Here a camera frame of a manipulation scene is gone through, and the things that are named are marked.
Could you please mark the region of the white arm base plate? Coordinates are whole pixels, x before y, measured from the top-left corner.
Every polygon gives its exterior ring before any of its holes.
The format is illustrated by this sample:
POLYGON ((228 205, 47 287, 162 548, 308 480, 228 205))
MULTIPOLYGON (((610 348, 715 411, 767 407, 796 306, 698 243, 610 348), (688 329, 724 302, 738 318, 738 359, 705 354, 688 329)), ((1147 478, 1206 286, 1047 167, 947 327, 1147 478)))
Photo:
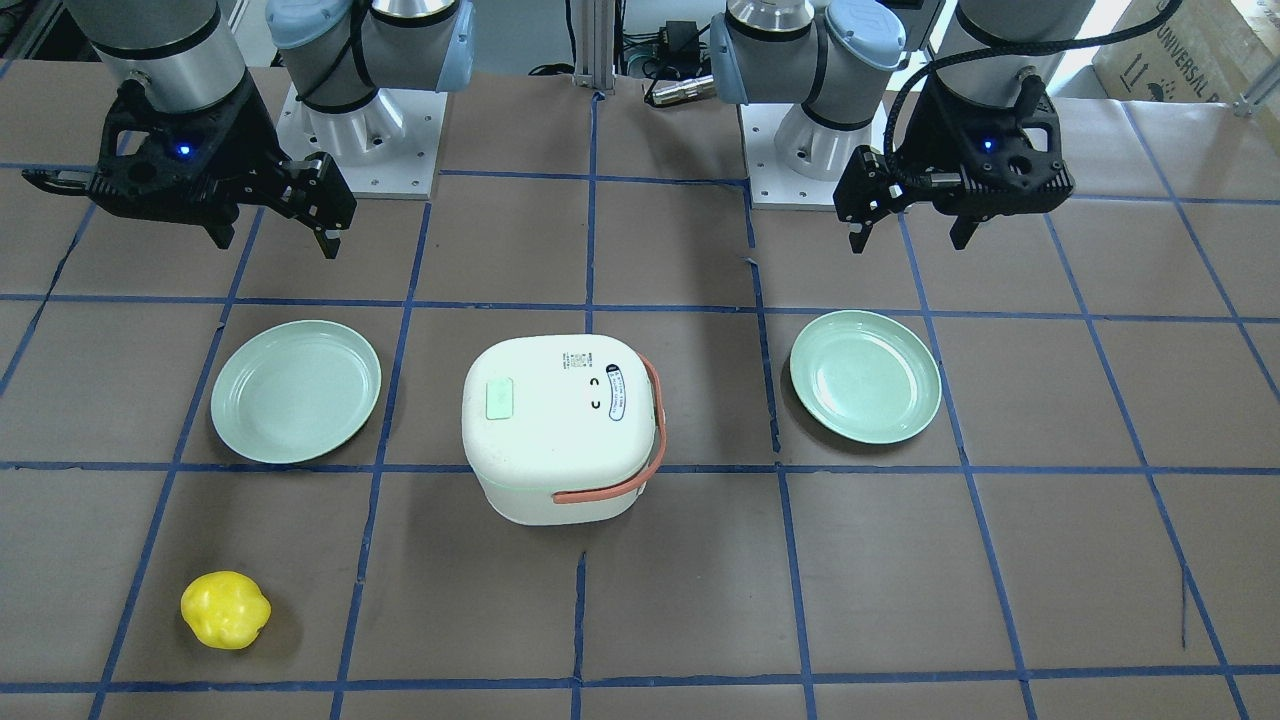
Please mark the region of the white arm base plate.
POLYGON ((879 150, 887 122, 883 102, 859 129, 831 129, 797 104, 739 106, 754 208, 818 211, 835 209, 835 190, 858 146, 879 150))
POLYGON ((431 197, 449 94, 383 88, 362 108, 326 114, 289 87, 276 136, 293 159, 329 154, 357 199, 431 197))

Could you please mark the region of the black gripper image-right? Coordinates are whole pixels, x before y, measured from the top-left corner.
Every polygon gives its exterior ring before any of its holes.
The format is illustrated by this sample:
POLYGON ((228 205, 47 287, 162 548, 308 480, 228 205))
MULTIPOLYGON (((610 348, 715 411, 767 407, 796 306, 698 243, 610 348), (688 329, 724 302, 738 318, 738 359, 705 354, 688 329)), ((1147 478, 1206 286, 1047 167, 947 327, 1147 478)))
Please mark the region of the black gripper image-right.
POLYGON ((931 77, 893 151, 855 147, 835 190, 854 254, 865 252, 877 222, 916 202, 954 217, 948 238, 964 251, 991 218, 1052 211, 1071 197, 1043 79, 1024 76, 1014 88, 1007 106, 988 108, 931 77))

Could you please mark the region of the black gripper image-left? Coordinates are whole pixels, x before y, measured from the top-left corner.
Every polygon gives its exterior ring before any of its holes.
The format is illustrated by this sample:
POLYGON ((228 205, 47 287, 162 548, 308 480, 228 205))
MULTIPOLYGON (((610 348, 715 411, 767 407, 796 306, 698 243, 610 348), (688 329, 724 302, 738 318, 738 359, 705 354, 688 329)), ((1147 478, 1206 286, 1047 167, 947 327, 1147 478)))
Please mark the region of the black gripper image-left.
POLYGON ((220 250, 236 240, 241 206, 270 208, 308 227, 326 260, 338 258, 357 209, 329 154, 285 154, 250 74, 223 100, 187 113, 161 111, 140 81, 127 79, 92 170, 26 168, 22 177, 114 217, 201 227, 220 250))

